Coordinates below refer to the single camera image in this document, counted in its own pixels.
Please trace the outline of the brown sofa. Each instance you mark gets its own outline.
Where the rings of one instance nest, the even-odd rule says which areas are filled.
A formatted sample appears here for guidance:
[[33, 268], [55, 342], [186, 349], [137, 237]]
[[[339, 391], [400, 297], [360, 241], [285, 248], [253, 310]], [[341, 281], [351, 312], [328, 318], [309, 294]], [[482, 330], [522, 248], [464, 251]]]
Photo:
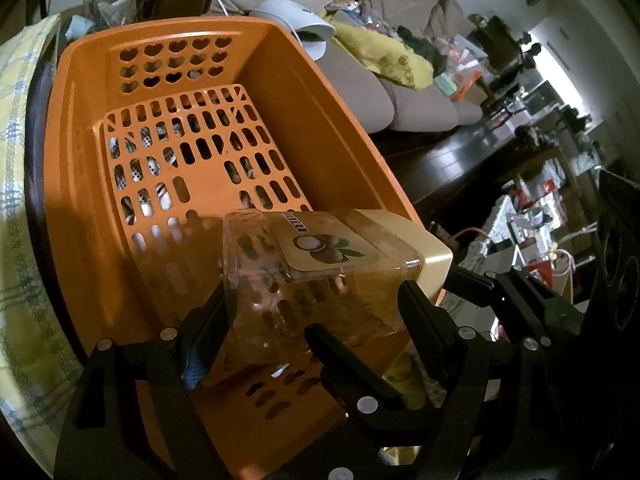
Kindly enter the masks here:
[[[216, 0], [212, 9], [248, 13], [266, 1]], [[446, 132], [482, 118], [479, 105], [437, 87], [438, 51], [421, 51], [472, 32], [456, 0], [292, 1], [334, 27], [317, 63], [368, 133]]]

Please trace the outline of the white dome device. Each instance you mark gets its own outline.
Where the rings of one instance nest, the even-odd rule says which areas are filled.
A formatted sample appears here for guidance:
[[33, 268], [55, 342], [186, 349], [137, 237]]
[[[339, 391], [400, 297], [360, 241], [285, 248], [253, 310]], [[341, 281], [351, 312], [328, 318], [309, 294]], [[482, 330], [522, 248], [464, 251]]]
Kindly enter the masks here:
[[336, 33], [333, 25], [293, 0], [265, 0], [250, 9], [248, 14], [288, 29], [314, 61], [323, 58], [328, 42]]

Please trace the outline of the clear jar gold lid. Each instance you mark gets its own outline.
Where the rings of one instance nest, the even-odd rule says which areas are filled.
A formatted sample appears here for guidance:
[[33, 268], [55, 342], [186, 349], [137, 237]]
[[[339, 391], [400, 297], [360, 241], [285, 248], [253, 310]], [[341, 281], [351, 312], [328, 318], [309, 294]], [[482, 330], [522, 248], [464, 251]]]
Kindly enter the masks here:
[[382, 209], [242, 210], [224, 219], [227, 347], [243, 364], [280, 364], [307, 352], [319, 323], [345, 344], [401, 332], [398, 290], [436, 301], [451, 249], [422, 226]]

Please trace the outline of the yellow plaid tablecloth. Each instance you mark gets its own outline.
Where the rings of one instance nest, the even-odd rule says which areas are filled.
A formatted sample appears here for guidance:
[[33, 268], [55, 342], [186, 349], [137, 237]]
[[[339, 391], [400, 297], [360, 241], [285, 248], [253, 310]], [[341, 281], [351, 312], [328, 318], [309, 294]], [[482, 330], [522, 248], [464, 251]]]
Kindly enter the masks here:
[[38, 62], [58, 41], [52, 15], [1, 47], [1, 413], [51, 477], [81, 365], [44, 289], [26, 209], [27, 99]]

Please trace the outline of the yellow cloth bag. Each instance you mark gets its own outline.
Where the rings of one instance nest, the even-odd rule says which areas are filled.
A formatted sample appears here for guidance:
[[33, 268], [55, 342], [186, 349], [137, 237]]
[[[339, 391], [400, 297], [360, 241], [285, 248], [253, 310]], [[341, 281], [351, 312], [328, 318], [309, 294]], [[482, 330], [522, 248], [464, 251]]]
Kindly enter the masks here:
[[434, 68], [421, 55], [375, 30], [330, 21], [336, 33], [331, 41], [376, 76], [421, 91], [434, 82]]

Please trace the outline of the orange plastic basket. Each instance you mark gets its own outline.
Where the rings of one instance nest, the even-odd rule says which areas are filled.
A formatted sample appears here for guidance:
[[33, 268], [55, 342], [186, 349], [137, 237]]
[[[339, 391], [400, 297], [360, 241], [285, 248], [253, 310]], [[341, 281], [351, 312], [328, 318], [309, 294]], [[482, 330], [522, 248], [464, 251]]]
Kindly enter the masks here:
[[[58, 286], [89, 355], [59, 479], [258, 479], [344, 422], [309, 346], [280, 364], [231, 359], [226, 292], [230, 328], [206, 378], [150, 377], [160, 332], [224, 285], [229, 214], [382, 209], [422, 226], [317, 65], [256, 18], [74, 41], [51, 92], [43, 189]], [[408, 340], [404, 328], [341, 343], [383, 378]]]

